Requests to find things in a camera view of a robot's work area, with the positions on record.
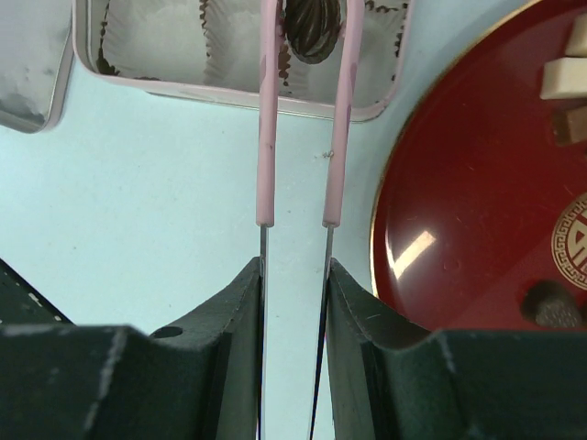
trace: hole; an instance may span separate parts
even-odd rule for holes
[[[542,327],[581,326],[581,311],[575,299],[562,284],[553,280],[539,281],[528,289],[520,312],[528,321]]]
[[[183,333],[183,330],[180,327],[168,326],[162,327],[153,333],[153,337],[155,339],[165,339],[166,337],[176,337]]]

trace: pink tweezers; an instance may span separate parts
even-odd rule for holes
[[[322,224],[327,228],[327,253],[325,260],[322,306],[318,334],[315,401],[308,438],[313,437],[316,417],[317,390],[319,386],[324,334],[327,313],[327,278],[330,271],[332,238],[334,229],[340,225],[342,196],[345,181],[345,162],[349,139],[350,111],[354,94],[357,68],[359,65],[360,40],[362,37],[364,0],[347,0],[347,19],[340,36],[344,39],[342,62],[338,76],[337,100],[334,111],[334,126],[330,163],[328,165],[327,191]],[[261,319],[267,311],[267,256],[268,229],[274,224],[275,200],[275,138],[277,131],[278,55],[283,44],[282,0],[261,0],[260,30],[260,117],[259,117],[259,159],[257,168],[257,225],[260,226],[261,262]],[[264,395],[267,324],[263,319],[261,389],[259,407],[259,438],[265,438]]]

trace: white block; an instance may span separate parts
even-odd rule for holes
[[[587,57],[587,14],[575,18],[565,55]]]
[[[587,97],[587,58],[560,58],[547,62],[542,78],[542,99]]]

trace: tin lid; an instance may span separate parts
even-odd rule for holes
[[[0,124],[25,133],[61,117],[73,60],[70,0],[8,0],[0,14]]]
[[[441,77],[404,128],[372,266],[380,299],[417,324],[539,329],[529,293],[546,314],[576,316],[587,301],[587,142],[560,147],[553,128],[557,111],[587,101],[539,96],[584,12],[584,0],[534,3]]]

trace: gold rim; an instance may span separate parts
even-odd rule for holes
[[[375,263],[373,258],[373,240],[374,240],[374,233],[375,233],[375,214],[377,213],[377,208],[379,207],[379,199],[382,192],[383,181],[385,180],[385,176],[387,175],[387,171],[392,163],[393,154],[395,152],[395,147],[401,142],[402,138],[404,137],[405,130],[408,128],[412,119],[415,116],[415,113],[420,109],[424,101],[428,98],[428,96],[432,93],[435,87],[447,76],[447,74],[452,71],[452,69],[462,60],[465,55],[471,52],[479,43],[489,37],[495,30],[503,26],[505,23],[517,17],[522,12],[526,11],[530,7],[540,3],[543,0],[531,0],[523,6],[518,7],[516,10],[510,12],[507,16],[499,20],[493,26],[489,27],[485,32],[483,32],[477,39],[475,39],[471,44],[469,44],[455,59],[439,74],[439,76],[426,88],[425,92],[420,96],[420,98],[415,103],[414,109],[410,112],[408,117],[405,119],[404,125],[400,130],[399,134],[397,135],[397,139],[395,140],[392,148],[392,152],[387,159],[387,163],[385,164],[385,168],[379,178],[379,184],[377,185],[377,191],[375,192],[375,203],[373,204],[373,209],[371,211],[371,231],[370,231],[370,238],[369,238],[369,265],[371,270],[371,289],[373,290],[373,295],[379,298],[379,292],[377,291],[377,283],[375,282]]]

